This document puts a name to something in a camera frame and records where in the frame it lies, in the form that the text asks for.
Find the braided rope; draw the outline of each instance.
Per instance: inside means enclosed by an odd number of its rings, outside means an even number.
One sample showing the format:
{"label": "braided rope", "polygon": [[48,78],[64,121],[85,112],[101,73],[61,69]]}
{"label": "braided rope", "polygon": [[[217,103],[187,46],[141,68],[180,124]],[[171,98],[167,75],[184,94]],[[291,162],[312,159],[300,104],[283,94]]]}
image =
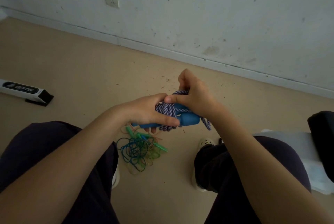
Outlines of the braided rope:
{"label": "braided rope", "polygon": [[[189,91],[187,90],[178,90],[173,93],[173,95],[188,95]],[[161,114],[171,116],[176,118],[176,112],[191,112],[190,109],[179,109],[175,108],[175,105],[173,103],[159,103],[155,106],[155,110]],[[201,120],[203,124],[206,126],[208,130],[211,130],[211,123],[210,121],[206,120],[204,117],[201,117]],[[167,131],[169,132],[171,129],[176,129],[176,126],[168,126],[168,125],[161,125],[159,127],[159,130]]]}

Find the floor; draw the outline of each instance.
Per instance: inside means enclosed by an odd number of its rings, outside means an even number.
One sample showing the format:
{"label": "floor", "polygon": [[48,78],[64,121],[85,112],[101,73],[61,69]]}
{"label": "floor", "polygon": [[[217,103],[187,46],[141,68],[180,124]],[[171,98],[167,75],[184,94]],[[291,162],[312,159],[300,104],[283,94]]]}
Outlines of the floor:
{"label": "floor", "polygon": [[[0,94],[0,153],[32,122],[66,121],[85,127],[122,102],[178,88],[189,68],[252,133],[261,129],[309,131],[307,118],[334,110],[334,100],[229,75],[16,19],[0,22],[0,78],[55,96],[48,107]],[[112,204],[121,223],[203,223],[215,193],[190,184],[201,137],[218,139],[201,123],[161,133],[169,149],[139,175],[120,161],[121,180]],[[334,216],[334,196],[314,196]]]}

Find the baseboard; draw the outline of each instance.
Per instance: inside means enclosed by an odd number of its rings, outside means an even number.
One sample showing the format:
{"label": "baseboard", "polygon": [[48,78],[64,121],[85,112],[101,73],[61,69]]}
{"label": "baseboard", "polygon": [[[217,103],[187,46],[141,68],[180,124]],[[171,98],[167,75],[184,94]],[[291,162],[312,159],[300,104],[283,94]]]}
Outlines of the baseboard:
{"label": "baseboard", "polygon": [[3,9],[0,9],[0,21],[5,19],[7,17],[7,14],[4,12]]}
{"label": "baseboard", "polygon": [[192,65],[213,69],[213,70],[221,71],[221,72],[228,73],[228,74],[238,75],[241,77],[249,78],[249,79],[260,81],[260,82],[270,83],[273,85],[290,88],[290,89],[294,89],[298,91],[303,91],[303,92],[307,92],[307,93],[311,93],[311,94],[319,95],[323,97],[334,98],[333,90],[313,86],[313,85],[302,83],[302,82],[297,82],[291,79],[285,79],[285,78],[277,77],[274,75],[268,75],[268,74],[264,74],[261,72],[244,69],[241,67],[227,65],[227,64],[223,64],[217,61],[212,61],[208,59],[204,60],[203,58],[199,58],[196,56],[175,52],[175,51],[168,50],[165,48],[141,43],[135,40],[130,40],[130,39],[110,35],[108,33],[90,30],[84,27],[75,26],[75,25],[68,24],[68,23],[63,23],[57,20],[39,17],[36,15],[32,15],[32,14],[25,13],[22,11],[10,9],[7,7],[1,7],[1,8],[5,12],[5,14],[8,15],[9,17],[17,18],[17,19],[35,23],[38,25],[43,25],[43,26],[47,26],[53,29],[77,34],[80,36],[85,36],[88,38],[109,42],[112,44],[128,47],[128,48],[139,50],[139,51],[146,52],[146,53],[155,54],[155,55],[162,56],[165,58],[186,62]]}

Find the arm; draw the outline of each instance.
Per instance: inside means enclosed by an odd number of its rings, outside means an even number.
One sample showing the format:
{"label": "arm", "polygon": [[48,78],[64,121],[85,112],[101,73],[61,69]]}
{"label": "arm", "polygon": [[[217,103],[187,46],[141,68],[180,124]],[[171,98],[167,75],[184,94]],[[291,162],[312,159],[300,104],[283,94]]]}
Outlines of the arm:
{"label": "arm", "polygon": [[262,223],[333,223],[302,184],[210,95],[203,82],[187,69],[179,82],[180,89],[190,89],[189,95],[167,96],[165,102],[186,105],[212,122]]}
{"label": "arm", "polygon": [[165,96],[142,97],[110,108],[29,169],[0,194],[1,223],[61,223],[122,125],[179,124],[155,111]]}

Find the blue jump rope handle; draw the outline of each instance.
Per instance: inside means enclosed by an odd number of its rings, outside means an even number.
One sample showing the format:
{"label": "blue jump rope handle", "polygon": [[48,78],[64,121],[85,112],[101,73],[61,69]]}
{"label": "blue jump rope handle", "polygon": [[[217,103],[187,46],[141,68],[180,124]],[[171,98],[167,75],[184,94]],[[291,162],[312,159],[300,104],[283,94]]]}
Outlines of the blue jump rope handle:
{"label": "blue jump rope handle", "polygon": [[[182,104],[175,104],[175,108],[187,108],[186,106]],[[199,123],[199,116],[193,112],[177,112],[177,119],[180,121],[181,126],[187,126],[187,125],[197,125]],[[144,124],[139,125],[140,128],[150,128],[150,127],[159,127],[161,124],[151,123],[151,124]]]}

